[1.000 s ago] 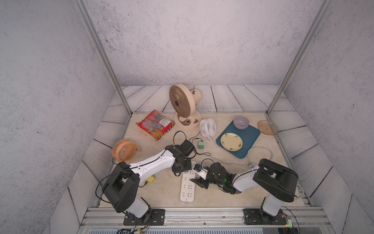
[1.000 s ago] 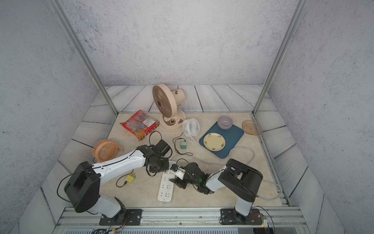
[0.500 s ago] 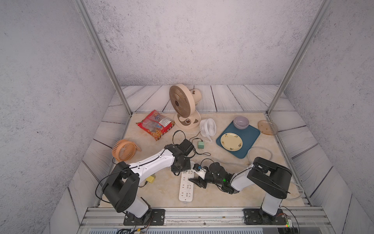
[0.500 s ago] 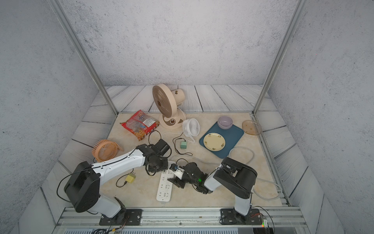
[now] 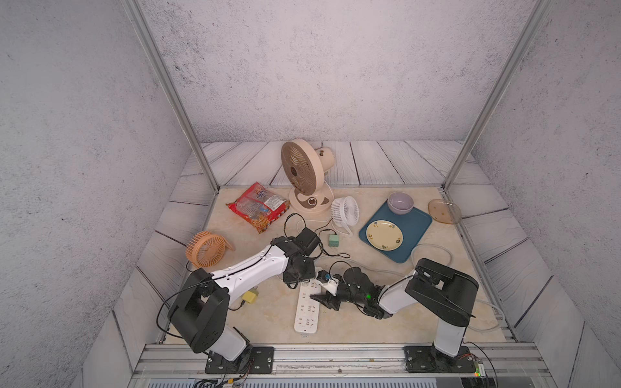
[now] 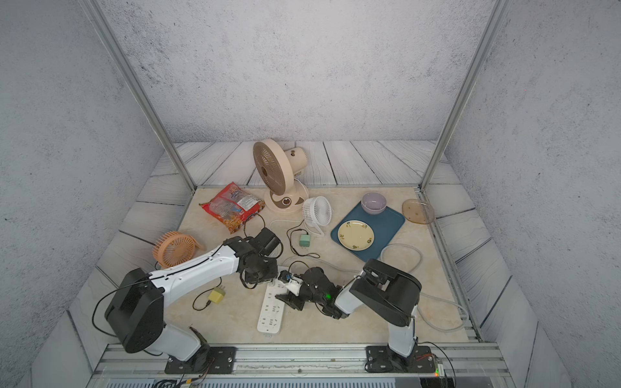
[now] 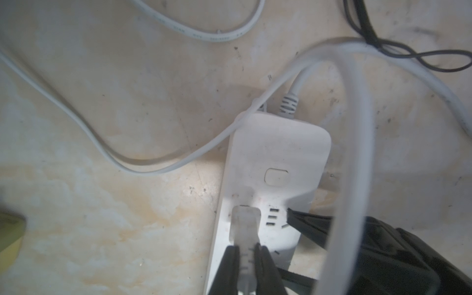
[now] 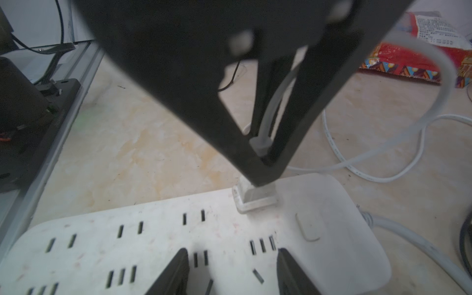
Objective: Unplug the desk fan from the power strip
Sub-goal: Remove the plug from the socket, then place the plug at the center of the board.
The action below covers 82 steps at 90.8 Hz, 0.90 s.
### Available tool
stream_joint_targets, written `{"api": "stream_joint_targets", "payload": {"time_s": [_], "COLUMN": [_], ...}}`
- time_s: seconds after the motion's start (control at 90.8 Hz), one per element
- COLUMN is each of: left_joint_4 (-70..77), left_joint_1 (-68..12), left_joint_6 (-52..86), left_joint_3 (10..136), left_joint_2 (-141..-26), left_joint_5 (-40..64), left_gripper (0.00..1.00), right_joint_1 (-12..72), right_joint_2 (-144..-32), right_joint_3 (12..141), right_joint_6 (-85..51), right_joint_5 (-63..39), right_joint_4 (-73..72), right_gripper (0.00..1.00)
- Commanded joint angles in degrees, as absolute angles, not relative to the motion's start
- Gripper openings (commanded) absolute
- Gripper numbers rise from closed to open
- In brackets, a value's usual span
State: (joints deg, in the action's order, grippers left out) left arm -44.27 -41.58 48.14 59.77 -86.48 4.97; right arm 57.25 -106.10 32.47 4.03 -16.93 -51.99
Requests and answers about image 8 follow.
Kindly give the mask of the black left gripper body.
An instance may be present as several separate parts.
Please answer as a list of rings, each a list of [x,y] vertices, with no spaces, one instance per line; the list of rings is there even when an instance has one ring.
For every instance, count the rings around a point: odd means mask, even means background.
[[[377,41],[409,1],[75,1],[123,70],[273,60],[340,30]]]

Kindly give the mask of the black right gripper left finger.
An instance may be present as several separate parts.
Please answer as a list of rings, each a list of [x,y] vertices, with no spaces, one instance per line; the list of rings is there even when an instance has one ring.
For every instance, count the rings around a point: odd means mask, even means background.
[[[188,251],[181,248],[145,295],[186,295],[189,270]]]

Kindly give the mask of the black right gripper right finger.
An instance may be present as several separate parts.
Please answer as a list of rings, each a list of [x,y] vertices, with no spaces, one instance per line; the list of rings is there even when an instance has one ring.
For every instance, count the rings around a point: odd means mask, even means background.
[[[277,279],[281,295],[321,295],[286,248],[278,252]]]

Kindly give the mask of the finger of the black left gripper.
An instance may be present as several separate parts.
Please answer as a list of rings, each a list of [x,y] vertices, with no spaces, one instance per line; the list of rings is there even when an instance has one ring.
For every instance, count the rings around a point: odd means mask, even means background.
[[[330,99],[325,93],[363,40],[363,33],[327,34],[309,47],[296,76],[276,132],[275,141],[264,157],[270,166],[286,166],[308,129]]]
[[[256,155],[223,104],[218,87],[224,66],[193,59],[159,64],[133,58],[122,69],[139,85],[222,154],[253,185],[279,179],[283,166]]]

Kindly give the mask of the white power strip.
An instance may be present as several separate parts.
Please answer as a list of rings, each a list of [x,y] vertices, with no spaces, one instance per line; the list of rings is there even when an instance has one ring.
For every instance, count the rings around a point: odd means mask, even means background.
[[[283,250],[324,295],[388,283],[387,255],[335,178],[300,175],[275,188],[276,205],[246,214],[223,189],[42,223],[1,263],[1,293],[143,295],[180,249],[190,295],[276,295]]]

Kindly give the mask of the white fan plug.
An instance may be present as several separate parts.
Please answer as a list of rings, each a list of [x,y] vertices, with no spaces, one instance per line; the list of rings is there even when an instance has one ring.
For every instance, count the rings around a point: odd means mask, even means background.
[[[268,135],[250,139],[250,145],[258,156],[267,155],[272,143],[273,141]],[[236,209],[240,214],[247,214],[254,210],[276,205],[279,202],[275,183],[255,187],[244,176],[241,176],[232,188],[232,195]]]

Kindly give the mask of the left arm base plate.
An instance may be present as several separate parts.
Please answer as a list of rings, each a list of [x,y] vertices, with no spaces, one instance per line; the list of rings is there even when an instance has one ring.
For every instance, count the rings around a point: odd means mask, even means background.
[[[58,81],[55,86],[60,92],[48,99],[56,110],[1,143],[1,192],[20,189],[37,175],[81,89],[77,79]]]

